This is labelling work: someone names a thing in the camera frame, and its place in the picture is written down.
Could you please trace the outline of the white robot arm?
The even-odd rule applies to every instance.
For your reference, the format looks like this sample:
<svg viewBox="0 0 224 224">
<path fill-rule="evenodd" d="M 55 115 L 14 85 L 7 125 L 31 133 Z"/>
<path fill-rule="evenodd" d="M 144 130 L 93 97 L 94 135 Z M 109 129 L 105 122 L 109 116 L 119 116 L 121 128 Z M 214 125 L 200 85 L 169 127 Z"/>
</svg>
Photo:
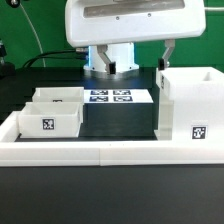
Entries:
<svg viewBox="0 0 224 224">
<path fill-rule="evenodd" d="M 205 27 L 204 0 L 67 0 L 65 5 L 68 43 L 86 47 L 85 72 L 106 79 L 139 69 L 137 42 L 164 41 L 158 67 L 166 69 L 175 41 L 200 36 Z"/>
</svg>

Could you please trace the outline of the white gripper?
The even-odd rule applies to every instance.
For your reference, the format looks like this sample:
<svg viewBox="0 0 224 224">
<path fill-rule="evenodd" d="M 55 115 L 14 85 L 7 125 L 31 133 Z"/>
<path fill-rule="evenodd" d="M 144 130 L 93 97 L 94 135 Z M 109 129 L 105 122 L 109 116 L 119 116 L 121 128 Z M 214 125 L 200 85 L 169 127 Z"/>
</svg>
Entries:
<svg viewBox="0 0 224 224">
<path fill-rule="evenodd" d="M 206 28 L 204 0 L 67 0 L 65 29 L 73 47 L 97 46 L 110 75 L 116 63 L 106 44 L 166 40 L 158 69 L 169 67 L 175 41 L 197 37 Z"/>
</svg>

